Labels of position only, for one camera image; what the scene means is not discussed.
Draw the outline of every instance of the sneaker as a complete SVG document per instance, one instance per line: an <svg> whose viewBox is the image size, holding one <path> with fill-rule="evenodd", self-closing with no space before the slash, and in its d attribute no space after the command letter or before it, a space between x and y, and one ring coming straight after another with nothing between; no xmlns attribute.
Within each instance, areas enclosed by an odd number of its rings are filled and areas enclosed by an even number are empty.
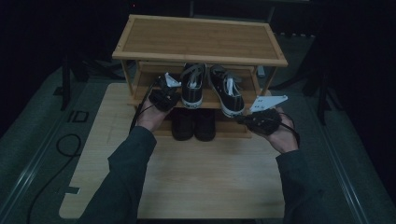
<svg viewBox="0 0 396 224"><path fill-rule="evenodd" d="M245 110L244 99L235 84L240 81L240 77L220 65L210 68L209 84L220 99L223 114L229 118L241 115Z"/></svg>
<svg viewBox="0 0 396 224"><path fill-rule="evenodd" d="M212 141L215 138L215 109L196 110L194 134L198 140L203 142Z"/></svg>
<svg viewBox="0 0 396 224"><path fill-rule="evenodd" d="M189 109L174 108L171 119L172 135L177 141L185 141L194 136L193 116Z"/></svg>
<svg viewBox="0 0 396 224"><path fill-rule="evenodd" d="M202 82L206 73L204 63L186 63L181 74L181 102L188 109L198 108L203 99Z"/></svg>

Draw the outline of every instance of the hand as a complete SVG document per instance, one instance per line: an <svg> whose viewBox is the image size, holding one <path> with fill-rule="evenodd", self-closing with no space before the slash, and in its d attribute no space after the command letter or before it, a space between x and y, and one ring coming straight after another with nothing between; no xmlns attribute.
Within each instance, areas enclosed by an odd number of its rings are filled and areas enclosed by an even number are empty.
<svg viewBox="0 0 396 224"><path fill-rule="evenodd" d="M153 133L161 126L163 119L165 119L171 110L162 112L147 99L143 103L142 111L136 121L136 126L144 127Z"/></svg>
<svg viewBox="0 0 396 224"><path fill-rule="evenodd" d="M283 113L283 109L278 107L276 109L279 113ZM288 116L284 114L279 114L282 118L282 123L288 125L291 128L293 127L293 122L288 118ZM270 135L259 134L257 135L265 138L270 142L271 146L280 153L286 153L289 151L297 150L298 144L297 140L294 137L293 133L283 126L279 126L279 128Z"/></svg>

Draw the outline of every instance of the floor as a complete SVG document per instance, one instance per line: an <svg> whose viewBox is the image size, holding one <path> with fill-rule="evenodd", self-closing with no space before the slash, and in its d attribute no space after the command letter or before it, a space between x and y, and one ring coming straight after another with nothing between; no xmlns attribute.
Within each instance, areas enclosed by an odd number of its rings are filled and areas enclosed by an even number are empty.
<svg viewBox="0 0 396 224"><path fill-rule="evenodd" d="M303 36L278 35L276 38L290 65L278 70L274 85L295 75L313 40L313 37ZM264 80L265 77L259 78L260 83ZM60 111L61 98L52 95L54 89L62 83L60 70L55 71L43 83L20 117L0 140L1 223L3 221L14 224L76 222L60 218L58 210L64 196L64 188L73 175L78 159L60 155L56 146L59 143L59 148L68 154L73 154L76 149L81 151L106 85L111 82L115 81L94 74L88 83L73 80L72 102L65 111ZM395 223L395 207L377 178L346 113L337 110L332 102L328 101L331 110L325 112L327 125L321 125L316 117L318 95L304 96L301 89L305 82L306 80L302 80L284 90L272 91L272 94L287 94L290 98L282 107L296 122L297 131L303 139L302 150L313 173L326 189L323 199L334 219L340 223ZM87 121L68 121L72 110L88 112ZM75 133L80 137L80 147L76 138L61 139L69 133ZM30 163L33 158L38 157L42 159L41 162ZM32 170L36 173L26 175ZM277 224L281 222L279 218L140 221L142 224Z"/></svg>

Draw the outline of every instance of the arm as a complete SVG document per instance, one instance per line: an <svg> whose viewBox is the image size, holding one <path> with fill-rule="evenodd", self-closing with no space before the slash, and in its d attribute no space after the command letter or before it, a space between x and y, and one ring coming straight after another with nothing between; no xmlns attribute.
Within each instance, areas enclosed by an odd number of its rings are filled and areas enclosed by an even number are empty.
<svg viewBox="0 0 396 224"><path fill-rule="evenodd" d="M292 121L285 116L281 108L277 109L282 122L291 128ZM285 199L285 216L283 223L332 223L323 205L323 190L317 180L310 174L304 156L295 136L290 130L279 126L276 132L260 136L267 139L271 146L281 153L276 158L283 196Z"/></svg>
<svg viewBox="0 0 396 224"><path fill-rule="evenodd" d="M301 150L276 158L285 199L283 223L332 223L323 205L323 190L310 174Z"/></svg>
<svg viewBox="0 0 396 224"><path fill-rule="evenodd" d="M110 172L93 195L78 223L136 223L147 164L156 140L152 132L167 113L149 101L127 139L108 158Z"/></svg>

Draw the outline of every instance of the black shoe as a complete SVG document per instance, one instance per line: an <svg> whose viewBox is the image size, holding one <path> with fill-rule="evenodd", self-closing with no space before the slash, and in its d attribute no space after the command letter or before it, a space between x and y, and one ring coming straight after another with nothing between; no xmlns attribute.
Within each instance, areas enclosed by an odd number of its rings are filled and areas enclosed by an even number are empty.
<svg viewBox="0 0 396 224"><path fill-rule="evenodd" d="M202 103L202 82L206 73L204 63L186 63L181 73L181 102L188 109L196 109Z"/></svg>
<svg viewBox="0 0 396 224"><path fill-rule="evenodd" d="M195 111L195 137L203 142L212 141L216 135L215 109Z"/></svg>
<svg viewBox="0 0 396 224"><path fill-rule="evenodd" d="M235 86L239 81L240 77L220 65L210 68L209 84L219 96L223 114L229 118L241 115L245 109L244 99Z"/></svg>
<svg viewBox="0 0 396 224"><path fill-rule="evenodd" d="M172 135L178 141L194 136L192 111L186 108L174 108L171 112Z"/></svg>

